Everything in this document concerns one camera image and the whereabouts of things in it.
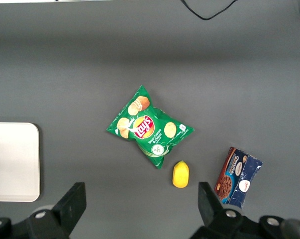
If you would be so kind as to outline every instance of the cookie box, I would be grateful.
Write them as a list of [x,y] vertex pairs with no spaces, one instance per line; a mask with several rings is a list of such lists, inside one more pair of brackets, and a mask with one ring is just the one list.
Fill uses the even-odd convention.
[[231,147],[214,189],[221,202],[243,208],[251,181],[262,164],[257,158]]

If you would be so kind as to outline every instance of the yellow lemon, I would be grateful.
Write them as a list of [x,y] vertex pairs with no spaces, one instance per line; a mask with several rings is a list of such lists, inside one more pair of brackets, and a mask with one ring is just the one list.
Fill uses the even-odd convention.
[[177,188],[185,188],[189,183],[190,170],[184,161],[178,162],[173,170],[173,185]]

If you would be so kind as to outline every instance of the chocolate cookie image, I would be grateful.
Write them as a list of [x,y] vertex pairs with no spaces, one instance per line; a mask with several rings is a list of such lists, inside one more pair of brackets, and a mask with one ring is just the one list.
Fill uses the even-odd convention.
[[224,177],[220,179],[217,185],[217,194],[220,200],[223,200],[224,198],[227,198],[229,196],[231,187],[232,187],[231,178],[227,175],[224,175]]

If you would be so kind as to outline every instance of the black cable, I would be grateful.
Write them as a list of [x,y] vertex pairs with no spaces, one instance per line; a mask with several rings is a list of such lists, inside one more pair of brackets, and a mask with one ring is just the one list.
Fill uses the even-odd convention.
[[185,0],[181,0],[181,2],[188,8],[188,10],[190,10],[195,16],[197,16],[198,18],[207,21],[207,20],[211,20],[212,18],[216,17],[217,15],[221,14],[223,11],[226,11],[230,6],[232,6],[236,1],[238,0],[234,0],[230,3],[230,5],[228,5],[226,8],[224,8],[223,10],[219,11],[218,13],[216,13],[215,15],[205,18],[202,17],[201,15],[197,14],[193,9],[190,8],[190,6],[186,3]]
[[232,6],[234,4],[234,2],[236,2],[238,0],[234,0],[230,3],[230,5],[228,5],[227,7],[225,7],[223,10],[219,11],[218,13],[216,13],[215,15],[211,16],[211,17],[208,17],[208,18],[205,18],[205,17],[202,17],[200,15],[198,15],[193,9],[190,8],[190,6],[186,3],[185,0],[181,0],[181,2],[188,8],[188,10],[190,10],[195,16],[199,17],[200,19],[204,20],[204,21],[207,21],[207,20],[211,20],[212,18],[216,17],[217,15],[221,14],[223,11],[226,11],[230,6]]

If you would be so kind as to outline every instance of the white tray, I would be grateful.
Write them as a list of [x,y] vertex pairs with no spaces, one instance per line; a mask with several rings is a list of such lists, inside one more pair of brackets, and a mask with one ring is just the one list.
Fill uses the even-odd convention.
[[38,128],[0,122],[0,201],[33,202],[39,194]]

